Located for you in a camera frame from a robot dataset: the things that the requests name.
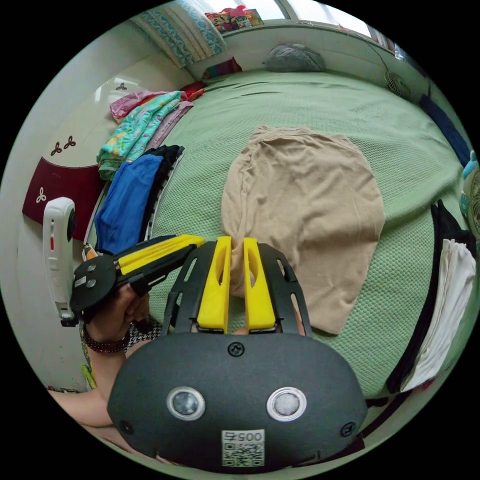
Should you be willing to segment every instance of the curtain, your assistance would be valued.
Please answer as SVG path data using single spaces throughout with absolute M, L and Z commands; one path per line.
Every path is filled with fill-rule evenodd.
M 227 50 L 196 0 L 175 0 L 132 18 L 179 68 Z

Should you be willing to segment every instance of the window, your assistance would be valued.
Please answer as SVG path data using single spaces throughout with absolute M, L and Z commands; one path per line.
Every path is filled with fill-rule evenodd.
M 290 0 L 290 5 L 299 20 L 337 25 L 328 7 L 314 0 Z
M 245 5 L 247 9 L 256 9 L 262 20 L 285 19 L 275 0 L 196 0 L 208 13 L 221 12 L 223 9 L 234 9 Z
M 245 5 L 255 9 L 266 25 L 272 24 L 323 24 L 341 27 L 372 38 L 371 29 L 362 20 L 338 8 L 315 0 L 195 0 L 206 13 L 221 12 Z
M 293 8 L 299 20 L 308 22 L 320 22 L 343 27 L 344 29 L 358 32 L 367 37 L 371 37 L 369 27 L 364 21 L 346 13 L 338 8 L 334 8 L 315 0 L 286 0 Z

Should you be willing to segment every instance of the wristband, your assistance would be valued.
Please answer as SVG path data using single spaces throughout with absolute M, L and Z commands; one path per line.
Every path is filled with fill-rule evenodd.
M 87 325 L 83 325 L 83 339 L 85 340 L 85 345 L 97 352 L 99 354 L 114 354 L 116 352 L 121 352 L 125 350 L 129 344 L 130 340 L 130 330 L 127 330 L 125 336 L 119 341 L 109 341 L 109 342 L 98 342 L 92 339 L 87 331 Z

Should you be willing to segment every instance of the bed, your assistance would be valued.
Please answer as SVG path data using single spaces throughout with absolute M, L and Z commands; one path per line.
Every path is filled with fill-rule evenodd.
M 439 128 L 418 106 L 384 88 L 332 73 L 235 73 L 210 80 L 168 135 L 185 153 L 160 199 L 152 237 L 223 235 L 221 196 L 231 163 L 260 125 L 343 134 L 370 162 L 386 223 L 353 312 L 342 333 L 315 330 L 354 369 L 364 395 L 378 397 L 422 310 L 432 271 L 430 205 L 441 198 L 466 229 L 459 201 L 462 166 Z M 443 369 L 460 355 L 480 308 L 479 274 Z M 161 322 L 178 271 L 150 293 Z M 230 303 L 229 330 L 244 324 L 243 301 Z

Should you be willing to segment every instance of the person's hand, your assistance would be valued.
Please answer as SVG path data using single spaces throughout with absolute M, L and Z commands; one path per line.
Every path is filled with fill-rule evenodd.
M 127 334 L 131 322 L 148 317 L 150 296 L 139 298 L 130 285 L 119 288 L 106 305 L 86 326 L 95 342 L 119 342 Z

